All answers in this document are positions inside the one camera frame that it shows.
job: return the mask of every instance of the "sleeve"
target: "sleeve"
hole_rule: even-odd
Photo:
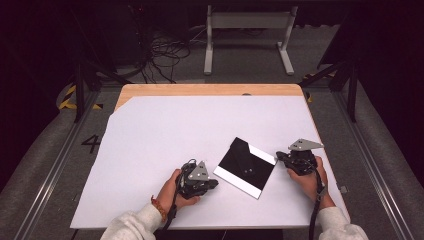
[[[350,224],[338,207],[324,208],[318,213],[318,221],[322,226],[320,240],[368,240],[364,230]]]
[[[126,212],[112,220],[101,240],[109,239],[156,239],[153,234],[161,224],[162,216],[151,204],[146,204],[139,212]]]

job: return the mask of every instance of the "small black object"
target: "small black object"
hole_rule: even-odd
[[[194,196],[202,196],[209,189],[214,189],[218,185],[217,180],[209,179],[207,176],[206,168],[199,170],[206,172],[206,176],[201,176],[200,178],[192,177],[191,173],[197,167],[204,168],[204,163],[201,162],[199,165],[197,165],[196,160],[194,159],[190,160],[188,163],[185,163],[181,168],[182,173],[176,180],[177,191],[185,199],[189,199]]]
[[[230,146],[231,153],[236,159],[243,176],[255,175],[253,159],[250,154],[249,144],[236,137]]]
[[[291,150],[290,154],[277,152],[277,158],[284,162],[287,168],[292,169],[297,175],[303,176],[314,172],[318,167],[317,161],[311,150]]]

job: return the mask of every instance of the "floor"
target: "floor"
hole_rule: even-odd
[[[199,35],[190,55],[163,74],[178,83],[298,83],[317,72],[317,63],[337,26],[293,29],[288,46],[295,74],[284,72],[276,41],[281,34],[223,31],[214,39],[214,65],[203,74],[205,38]],[[157,63],[175,63],[158,57]],[[123,68],[120,73],[130,71]],[[167,83],[154,69],[148,82]],[[145,82],[142,74],[129,78]],[[352,223],[370,239],[424,239],[424,213],[419,211],[424,190],[359,85],[356,117],[346,114],[346,89],[331,92],[323,79],[304,89],[312,97],[309,108],[335,173]],[[104,229],[70,229],[80,194],[98,146],[114,110],[121,85],[104,80],[100,92],[86,92],[86,103],[102,104],[73,122],[75,110],[64,108],[28,150],[0,195],[0,239],[99,239]],[[58,95],[58,105],[69,86]],[[307,239],[308,229],[169,231],[163,239]]]

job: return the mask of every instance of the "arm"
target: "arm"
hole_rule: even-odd
[[[322,165],[322,159],[316,157],[318,167],[317,170],[321,176],[322,182],[328,186],[327,173]],[[317,199],[317,180],[315,174],[298,176],[293,170],[288,169],[291,179],[297,182],[305,194],[313,201]],[[350,224],[340,208],[334,204],[333,199],[327,192],[320,202],[318,221],[322,226],[320,239],[364,239],[368,237],[361,227]]]
[[[180,175],[181,170],[176,169],[160,190],[157,201],[164,211],[165,216],[172,206],[176,185],[175,180]],[[179,194],[175,200],[177,210],[184,206],[197,203],[199,196],[184,199]],[[112,220],[101,239],[156,239],[154,232],[161,222],[164,222],[161,212],[153,204],[146,204],[139,212],[126,212]]]

